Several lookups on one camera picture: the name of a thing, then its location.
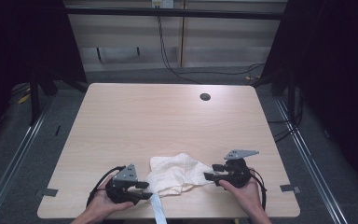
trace black curtain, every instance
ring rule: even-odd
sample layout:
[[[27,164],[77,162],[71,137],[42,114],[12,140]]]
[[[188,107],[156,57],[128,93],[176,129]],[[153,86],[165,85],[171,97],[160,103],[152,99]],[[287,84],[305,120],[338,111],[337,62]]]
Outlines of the black curtain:
[[[277,94],[289,71],[358,172],[358,0],[289,0],[262,77]]]
[[[29,82],[31,71],[57,79],[86,82],[66,14],[38,7],[64,7],[62,0],[0,0],[0,117],[11,89]]]

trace person's left hand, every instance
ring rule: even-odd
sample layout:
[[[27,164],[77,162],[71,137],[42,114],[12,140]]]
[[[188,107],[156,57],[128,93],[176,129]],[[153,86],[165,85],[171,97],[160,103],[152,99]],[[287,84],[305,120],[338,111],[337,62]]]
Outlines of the person's left hand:
[[[113,176],[108,176],[105,181],[98,187],[98,190],[86,210],[77,217],[72,223],[96,223],[103,221],[110,214],[116,211],[123,211],[133,207],[131,202],[113,203],[106,194],[105,186]]]

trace person's right hand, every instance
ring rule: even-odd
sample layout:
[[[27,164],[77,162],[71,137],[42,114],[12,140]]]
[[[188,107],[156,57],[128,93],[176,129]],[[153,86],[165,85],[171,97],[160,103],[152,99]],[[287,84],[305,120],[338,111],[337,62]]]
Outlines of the person's right hand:
[[[255,175],[255,172],[252,171],[253,168],[250,169],[251,174]],[[261,206],[258,185],[254,178],[251,178],[248,183],[240,189],[235,188],[226,180],[220,180],[219,184],[234,195],[242,210],[248,214],[254,224],[271,223]]]

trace hand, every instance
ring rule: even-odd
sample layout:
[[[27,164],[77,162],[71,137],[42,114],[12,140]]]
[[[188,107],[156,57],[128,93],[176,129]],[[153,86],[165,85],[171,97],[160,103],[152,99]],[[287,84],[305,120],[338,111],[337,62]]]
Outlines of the hand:
[[[240,204],[241,209],[248,214],[254,224],[271,223],[260,202],[257,181],[251,178],[245,186],[240,189],[235,188],[226,180],[220,180],[219,184],[228,190]]]
[[[106,190],[104,189],[107,182],[112,177],[112,175],[108,176],[100,187],[98,187],[100,190],[95,193],[94,198],[89,203],[89,206],[87,206],[86,210],[79,217],[77,217],[72,224],[101,222],[116,211],[123,211],[134,206],[131,202],[113,203],[110,200],[106,194]]]

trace aluminum rail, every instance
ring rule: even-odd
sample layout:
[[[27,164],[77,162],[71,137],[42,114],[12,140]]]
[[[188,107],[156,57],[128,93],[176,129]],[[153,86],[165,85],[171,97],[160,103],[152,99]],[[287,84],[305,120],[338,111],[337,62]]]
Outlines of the aluminum rail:
[[[286,17],[279,12],[222,11],[148,7],[16,7],[19,11],[66,13],[77,15],[160,16],[193,18],[226,18],[280,21]]]
[[[44,110],[40,114],[39,118],[35,121],[33,126],[30,126],[28,128],[27,133],[25,134],[24,138],[22,139],[20,146],[18,147],[16,154],[14,155],[13,159],[11,160],[9,166],[7,167],[5,173],[3,174],[1,180],[0,180],[0,206],[2,202],[4,201],[11,184],[14,181],[14,178],[17,174],[17,172],[20,170],[20,167],[22,165],[22,162],[25,159],[25,156],[27,155],[31,144],[34,141],[34,138],[36,137],[37,133],[39,132],[40,126],[43,123],[43,120],[45,118],[45,114],[48,111],[53,97],[48,98],[48,103],[45,106]]]
[[[278,98],[276,100],[277,106],[281,112],[281,115],[284,119],[289,120],[288,110],[283,100]],[[328,187],[327,183],[324,180],[324,176],[321,173],[316,161],[313,159],[310,150],[308,149],[305,141],[298,130],[290,121],[286,122],[287,128],[292,131],[292,138],[296,143],[298,152],[300,153],[305,165],[307,166],[310,176],[312,177],[313,182],[316,185],[322,199],[324,200],[324,204],[331,215],[334,223],[336,224],[348,224],[347,219],[345,218],[339,203],[334,196],[331,189]]]

